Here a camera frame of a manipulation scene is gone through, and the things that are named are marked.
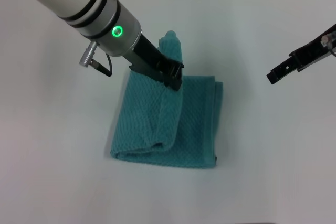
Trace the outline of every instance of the textured fabric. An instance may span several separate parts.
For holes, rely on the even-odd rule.
[[[182,61],[175,32],[159,50]],[[131,72],[112,142],[111,156],[130,162],[189,168],[216,165],[214,137],[223,85],[214,77],[184,76],[179,91]]]

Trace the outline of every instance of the folded towel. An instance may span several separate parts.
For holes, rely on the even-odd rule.
[[[159,40],[165,56],[182,61],[175,32]],[[130,162],[187,168],[216,165],[214,137],[223,84],[214,77],[183,76],[179,91],[131,71],[111,156]]]

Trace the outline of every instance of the black cable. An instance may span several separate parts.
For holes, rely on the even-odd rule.
[[[106,54],[107,60],[109,61],[109,66],[110,66],[110,71],[109,71],[109,77],[112,75],[112,62],[111,62],[111,57]]]
[[[334,53],[334,51],[332,49],[329,49],[328,51],[329,51],[329,53],[331,53],[332,55],[334,55],[336,57],[336,54]]]
[[[98,70],[99,72],[105,74],[106,76],[108,77],[111,77],[112,76],[112,62],[111,62],[111,58],[108,54],[106,54],[107,56],[107,60],[109,61],[109,66],[110,66],[110,70],[108,70],[106,67],[104,67],[102,64],[100,64],[99,62],[97,62],[96,60],[93,60],[91,61],[90,65]]]

